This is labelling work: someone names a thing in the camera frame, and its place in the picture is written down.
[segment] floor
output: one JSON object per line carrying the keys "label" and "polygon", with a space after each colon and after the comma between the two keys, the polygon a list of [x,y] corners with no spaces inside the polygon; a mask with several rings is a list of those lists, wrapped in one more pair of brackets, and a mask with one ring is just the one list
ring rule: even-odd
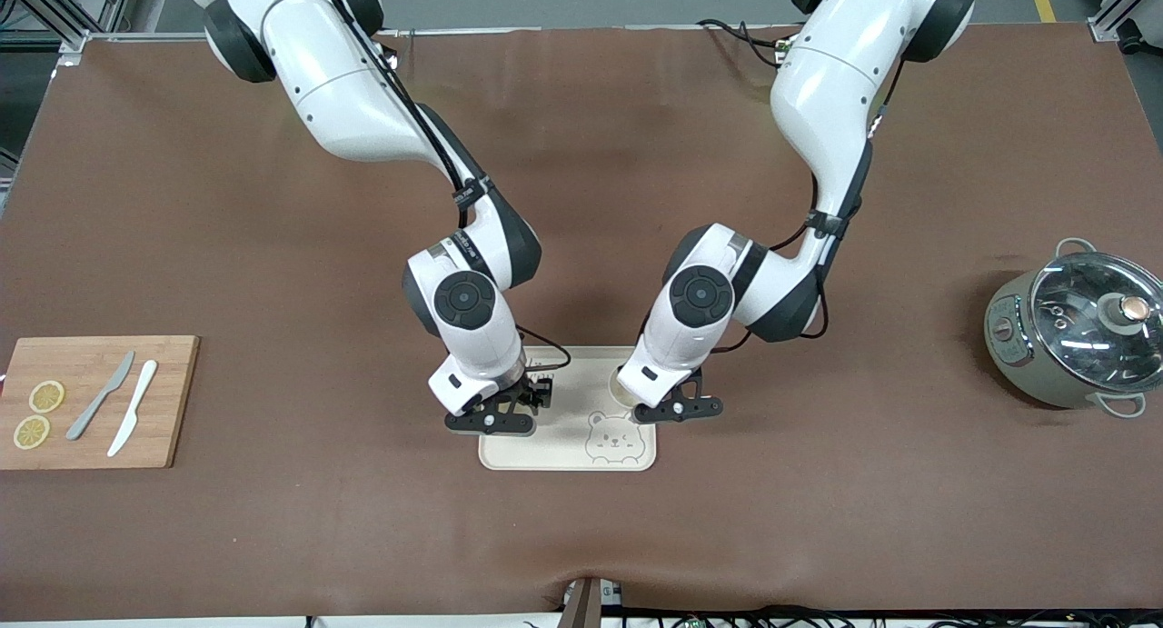
{"label": "floor", "polygon": [[[790,0],[384,0],[394,28],[627,27],[727,22],[793,23],[802,15]],[[1099,0],[1050,0],[1058,22],[1084,22]],[[136,0],[134,27],[152,31],[200,31],[200,8],[191,0]],[[976,23],[1040,22],[1034,0],[978,0]],[[52,53],[0,52],[0,148],[21,152],[44,97]],[[1163,151],[1163,57],[1127,56],[1127,69]]]}

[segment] wooden cutting board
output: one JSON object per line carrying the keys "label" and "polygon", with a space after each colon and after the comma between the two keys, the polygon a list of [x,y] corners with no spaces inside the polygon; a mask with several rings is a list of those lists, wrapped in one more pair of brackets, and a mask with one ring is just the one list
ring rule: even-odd
{"label": "wooden cutting board", "polygon": [[[76,442],[67,441],[69,427],[105,387],[128,351],[135,356],[124,383],[109,393],[85,434]],[[21,338],[0,393],[0,470],[170,466],[197,355],[194,335]],[[157,373],[137,407],[137,428],[117,455],[107,457],[145,359],[157,359]],[[21,450],[14,433],[21,420],[36,414],[28,397],[43,380],[58,380],[65,399],[43,415],[51,424],[49,437],[35,449]]]}

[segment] brown table mat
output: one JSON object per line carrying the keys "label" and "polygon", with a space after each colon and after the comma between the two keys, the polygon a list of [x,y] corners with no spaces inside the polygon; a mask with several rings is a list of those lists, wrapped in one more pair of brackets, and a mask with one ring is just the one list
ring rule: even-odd
{"label": "brown table mat", "polygon": [[[561,342],[630,342],[686,230],[772,243],[807,209],[771,70],[721,33],[422,37],[402,70],[541,235],[508,298]],[[1065,235],[1163,271],[1160,181],[1114,45],[972,27],[905,70],[827,338],[714,356],[726,413],[663,427],[648,472],[494,473],[400,293],[454,227],[440,172],[328,156],[206,44],[88,44],[0,222],[0,354],[202,348],[172,470],[0,474],[0,618],[535,611],[580,576],[655,606],[1161,606],[1163,399],[1040,409],[979,334]]]}

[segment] wire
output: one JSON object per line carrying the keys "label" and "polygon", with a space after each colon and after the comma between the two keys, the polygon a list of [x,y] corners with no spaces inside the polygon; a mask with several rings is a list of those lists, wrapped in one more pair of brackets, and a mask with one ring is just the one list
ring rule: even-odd
{"label": "wire", "polygon": [[[343,22],[347,24],[348,30],[355,36],[355,40],[366,53],[369,59],[373,63],[376,69],[379,70],[379,73],[383,74],[385,86],[391,86],[393,93],[400,98],[400,101],[404,102],[405,109],[407,109],[408,114],[412,115],[412,120],[414,120],[414,122],[420,127],[420,130],[423,131],[424,138],[428,138],[428,143],[431,144],[433,151],[436,151],[436,156],[440,157],[441,164],[444,165],[444,172],[448,173],[449,180],[452,181],[452,193],[461,192],[464,186],[464,181],[461,180],[459,173],[456,172],[456,165],[452,164],[452,159],[449,157],[448,150],[444,148],[444,144],[436,138],[435,131],[433,131],[433,128],[428,126],[428,120],[423,117],[423,114],[421,114],[416,102],[412,101],[408,90],[404,87],[404,81],[400,81],[400,78],[395,74],[395,70],[392,69],[392,65],[386,60],[383,49],[380,49],[379,52],[376,52],[376,49],[372,49],[371,45],[368,44],[370,43],[371,37],[365,38],[363,29],[356,23],[355,16],[349,14],[343,5],[343,0],[331,0],[331,2],[334,3],[335,9],[340,12],[340,15],[343,16]],[[461,210],[461,219],[463,221],[464,210]]]}
{"label": "wire", "polygon": [[[815,173],[812,173],[812,205],[809,206],[809,208],[815,208],[815,205],[819,202],[819,200],[820,200],[820,181],[815,178]],[[804,230],[807,230],[807,223],[806,222],[800,223],[799,229],[797,231],[794,231],[794,234],[792,234],[791,237],[789,237],[787,240],[783,240],[783,242],[780,242],[780,243],[773,243],[773,245],[769,247],[768,251],[779,251],[780,248],[785,248],[785,247],[790,245],[790,243],[793,243],[798,238],[800,238],[800,236],[804,234]],[[827,326],[828,326],[828,311],[827,311],[827,305],[823,304],[823,284],[819,283],[819,279],[816,279],[816,287],[820,290],[820,300],[821,300],[822,309],[825,312],[825,314],[823,314],[825,329],[827,330]],[[819,337],[823,337],[823,333],[814,335],[814,337],[809,337],[809,338],[819,338]],[[711,350],[711,355],[714,356],[714,355],[718,355],[718,354],[730,354],[730,351],[734,351],[734,350],[739,349],[740,347],[744,345],[744,343],[747,343],[748,338],[751,338],[751,330],[748,330],[747,334],[743,335],[743,338],[740,338],[740,341],[736,342],[736,343],[732,343],[730,347],[715,347],[714,349]]]}
{"label": "wire", "polygon": [[718,28],[722,28],[723,31],[727,31],[728,35],[735,37],[735,40],[751,41],[751,43],[757,44],[757,45],[765,45],[765,48],[776,48],[776,43],[773,43],[773,41],[768,41],[768,40],[748,40],[748,37],[743,35],[743,33],[736,31],[736,29],[734,27],[728,27],[727,23],[720,22],[720,20],[718,20],[718,19],[704,19],[704,20],[701,20],[701,22],[698,22],[695,24],[697,24],[697,27],[718,27]]}
{"label": "wire", "polygon": [[889,101],[892,101],[892,93],[897,91],[897,81],[900,80],[900,73],[904,70],[905,60],[900,60],[900,64],[897,65],[897,73],[892,74],[892,81],[889,83],[889,93],[884,94],[884,102],[880,104],[880,107],[889,107]]}
{"label": "wire", "polygon": [[699,24],[699,27],[722,28],[723,31],[727,31],[727,35],[735,37],[735,40],[743,40],[745,41],[745,43],[750,44],[751,52],[755,52],[755,56],[758,57],[759,60],[763,60],[763,64],[768,64],[772,69],[779,69],[778,62],[769,60],[766,56],[763,56],[763,53],[759,52],[761,45],[762,48],[777,48],[777,44],[773,43],[773,41],[771,40],[756,40],[755,37],[752,37],[751,31],[748,31],[747,29],[745,22],[740,22],[739,29],[728,27],[727,23],[720,22],[720,20],[718,19],[704,19],[701,20],[701,22],[698,22],[697,24]]}
{"label": "wire", "polygon": [[[344,23],[348,24],[348,29],[349,31],[352,33],[357,43],[359,43],[361,48],[363,48],[363,51],[368,53],[369,59],[373,62],[376,69],[379,70],[379,73],[383,74],[386,85],[390,85],[392,91],[394,91],[394,93],[397,94],[397,97],[400,98],[400,101],[404,102],[404,107],[406,107],[408,114],[412,115],[412,119],[415,120],[415,122],[420,127],[420,130],[423,131],[424,137],[428,138],[428,143],[431,143],[431,148],[434,149],[434,151],[436,151],[436,156],[440,156],[441,164],[444,165],[444,171],[448,172],[449,180],[452,181],[452,193],[461,192],[461,190],[464,188],[464,181],[461,180],[459,173],[456,172],[456,165],[452,164],[451,156],[448,155],[448,150],[444,148],[444,144],[436,138],[435,131],[433,131],[433,128],[428,126],[428,120],[423,117],[423,114],[421,114],[420,112],[420,107],[416,106],[416,102],[413,101],[407,88],[404,87],[404,81],[400,81],[399,74],[397,74],[395,70],[392,69],[392,65],[387,62],[386,56],[384,56],[383,52],[374,52],[374,49],[370,48],[370,45],[368,44],[368,41],[370,40],[364,38],[362,29],[357,27],[354,16],[348,14],[345,8],[343,7],[342,0],[333,0],[333,3],[334,6],[336,6],[336,10],[340,12],[340,14],[343,16]],[[458,208],[456,222],[457,222],[457,229],[464,229],[469,222],[468,210]],[[518,326],[518,329],[522,330],[522,333],[525,334],[533,335],[533,337],[535,338],[540,338],[541,342],[548,343],[548,345],[561,351],[562,355],[565,355],[564,363],[541,364],[541,366],[528,367],[526,370],[527,372],[556,371],[559,370],[561,367],[565,367],[566,364],[573,362],[573,355],[570,355],[570,351],[566,351],[565,347],[562,347],[561,343],[554,342],[552,338],[542,337],[541,335],[537,335],[536,333],[526,329],[526,327]]]}
{"label": "wire", "polygon": [[554,342],[552,338],[542,337],[541,335],[537,335],[536,333],[533,333],[531,330],[527,329],[527,327],[523,327],[523,326],[518,326],[516,329],[519,329],[523,334],[527,334],[529,337],[536,338],[540,342],[548,343],[549,347],[552,347],[554,349],[561,351],[562,355],[565,356],[565,362],[564,363],[557,363],[557,364],[537,364],[537,366],[535,366],[535,367],[527,367],[525,371],[527,371],[527,372],[557,371],[557,370],[563,370],[564,367],[569,366],[570,363],[573,362],[573,355],[570,355],[570,351],[566,350],[565,347],[562,347],[561,343]]}
{"label": "wire", "polygon": [[772,69],[779,69],[778,62],[769,60],[766,57],[763,56],[763,53],[759,52],[759,48],[757,48],[754,37],[751,37],[751,33],[748,31],[747,29],[747,23],[740,22],[739,29],[740,31],[743,31],[743,36],[745,37],[747,43],[751,45],[751,52],[755,52],[755,56],[758,57],[759,60],[763,60],[763,64],[766,64]]}
{"label": "wire", "polygon": [[820,295],[820,312],[823,314],[823,326],[820,327],[820,329],[818,330],[818,333],[811,333],[811,334],[808,334],[808,333],[801,333],[800,337],[802,337],[802,338],[821,338],[821,337],[823,337],[823,334],[828,333],[828,319],[829,319],[828,317],[828,298],[823,293],[823,279],[821,279],[821,277],[819,276],[819,272],[816,273],[816,277],[815,277],[815,290],[816,290],[816,293],[819,293],[819,295]]}

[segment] beige tray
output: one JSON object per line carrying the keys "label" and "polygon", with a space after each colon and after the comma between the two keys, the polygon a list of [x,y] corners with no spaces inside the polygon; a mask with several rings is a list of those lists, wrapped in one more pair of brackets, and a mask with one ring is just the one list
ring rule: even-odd
{"label": "beige tray", "polygon": [[[550,408],[541,409],[528,437],[483,436],[480,463],[498,471],[645,471],[658,455],[656,429],[630,420],[630,401],[611,392],[613,373],[630,356],[628,347],[566,347],[573,362],[548,372]],[[549,347],[526,349],[529,364],[561,355]]]}

